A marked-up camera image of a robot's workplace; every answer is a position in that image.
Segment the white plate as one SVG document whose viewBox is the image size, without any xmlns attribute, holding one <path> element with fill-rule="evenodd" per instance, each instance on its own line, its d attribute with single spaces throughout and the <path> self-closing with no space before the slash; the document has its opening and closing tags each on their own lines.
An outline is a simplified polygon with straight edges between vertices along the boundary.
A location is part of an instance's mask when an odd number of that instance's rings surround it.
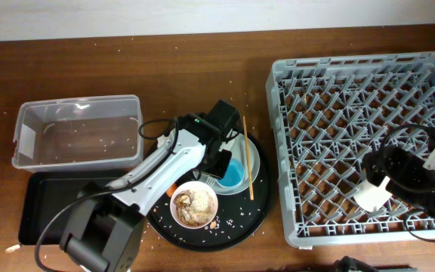
<svg viewBox="0 0 435 272">
<path fill-rule="evenodd" d="M 257 147 L 252 143 L 251 137 L 248 136 L 248 145 L 251 157 L 251 168 L 252 168 L 252 179 L 253 181 L 258 176 L 258 172 L 260 170 L 260 156 Z M 220 151 L 228 150 L 232 153 L 231 159 L 238 159 L 244 168 L 244 178 L 242 183 L 234 188 L 225 189 L 219 186 L 218 180 L 217 183 L 212 187 L 213 191 L 219 195 L 233 195 L 240 193 L 248 188 L 248 169 L 246 162 L 246 154 L 245 154 L 245 142 L 243 134 L 239 134 L 233 140 L 222 144 L 220 147 Z M 198 171 L 191 171 L 191 177 L 195 180 L 199 180 L 203 175 L 207 175 L 205 173 L 200 174 Z"/>
</svg>

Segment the blue cup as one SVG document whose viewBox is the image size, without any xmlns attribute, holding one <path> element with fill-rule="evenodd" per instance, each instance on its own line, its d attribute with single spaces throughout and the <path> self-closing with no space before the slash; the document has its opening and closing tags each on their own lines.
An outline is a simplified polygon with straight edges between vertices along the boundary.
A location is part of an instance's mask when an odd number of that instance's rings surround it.
<svg viewBox="0 0 435 272">
<path fill-rule="evenodd" d="M 230 189 L 239 186 L 244 178 L 244 168 L 238 159 L 231 159 L 228 168 L 217 182 L 220 187 Z"/>
</svg>

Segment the white plastic fork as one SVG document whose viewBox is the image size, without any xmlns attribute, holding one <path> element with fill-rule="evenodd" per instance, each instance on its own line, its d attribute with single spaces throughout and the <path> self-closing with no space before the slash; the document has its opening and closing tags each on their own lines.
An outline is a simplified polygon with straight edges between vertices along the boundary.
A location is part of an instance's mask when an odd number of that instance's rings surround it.
<svg viewBox="0 0 435 272">
<path fill-rule="evenodd" d="M 199 181 L 207 184 L 209 187 L 213 187 L 217 183 L 217 179 L 212 177 L 211 175 L 203 175 Z"/>
</svg>

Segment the wooden chopstick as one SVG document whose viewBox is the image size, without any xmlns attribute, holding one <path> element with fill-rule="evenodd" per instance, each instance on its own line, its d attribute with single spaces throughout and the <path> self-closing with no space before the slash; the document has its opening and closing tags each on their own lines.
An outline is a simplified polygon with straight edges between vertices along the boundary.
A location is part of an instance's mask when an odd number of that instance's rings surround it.
<svg viewBox="0 0 435 272">
<path fill-rule="evenodd" d="M 254 201 L 255 198 L 254 198 L 253 179 L 252 179 L 251 157 L 250 157 L 250 151 L 248 145 L 248 132 L 247 132 L 245 116 L 242 116 L 242 126 L 243 126 L 243 137 L 245 142 L 246 162 L 247 162 L 247 169 L 248 169 L 248 190 L 249 190 L 250 200 Z"/>
</svg>

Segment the orange carrot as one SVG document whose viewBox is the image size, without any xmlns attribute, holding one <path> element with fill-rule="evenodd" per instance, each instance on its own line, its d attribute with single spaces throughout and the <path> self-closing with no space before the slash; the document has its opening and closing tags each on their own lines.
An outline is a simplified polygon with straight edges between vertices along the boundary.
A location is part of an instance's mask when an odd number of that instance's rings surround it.
<svg viewBox="0 0 435 272">
<path fill-rule="evenodd" d="M 169 198 L 172 198 L 172 196 L 173 196 L 173 194 L 174 194 L 174 192 L 176 191 L 176 189 L 177 189 L 177 185 L 176 184 L 172 184 L 167 190 L 166 190 L 166 195 L 169 197 Z"/>
</svg>

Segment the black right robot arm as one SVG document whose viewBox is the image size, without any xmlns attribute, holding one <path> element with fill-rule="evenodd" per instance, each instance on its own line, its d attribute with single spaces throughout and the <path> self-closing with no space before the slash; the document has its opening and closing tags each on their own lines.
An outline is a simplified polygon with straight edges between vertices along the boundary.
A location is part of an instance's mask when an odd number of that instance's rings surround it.
<svg viewBox="0 0 435 272">
<path fill-rule="evenodd" d="M 426 159 L 388 143 L 395 134 L 412 128 L 428 136 Z M 362 170 L 366 179 L 354 196 L 362 209 L 373 212 L 395 196 L 435 218 L 435 127 L 407 124 L 392 129 L 378 150 L 364 155 Z"/>
</svg>

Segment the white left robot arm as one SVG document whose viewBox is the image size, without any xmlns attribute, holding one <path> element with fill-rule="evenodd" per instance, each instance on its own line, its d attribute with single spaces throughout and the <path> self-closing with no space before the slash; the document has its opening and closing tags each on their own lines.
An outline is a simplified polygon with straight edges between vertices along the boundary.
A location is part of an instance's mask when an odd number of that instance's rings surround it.
<svg viewBox="0 0 435 272">
<path fill-rule="evenodd" d="M 112 196 L 127 206 L 136 205 L 138 212 L 146 215 L 162 194 L 189 171 L 222 178 L 231 152 L 221 145 L 231 139 L 239 120 L 239 111 L 223 100 L 209 113 L 177 117 L 174 129 L 160 147 L 129 173 L 108 183 Z"/>
</svg>

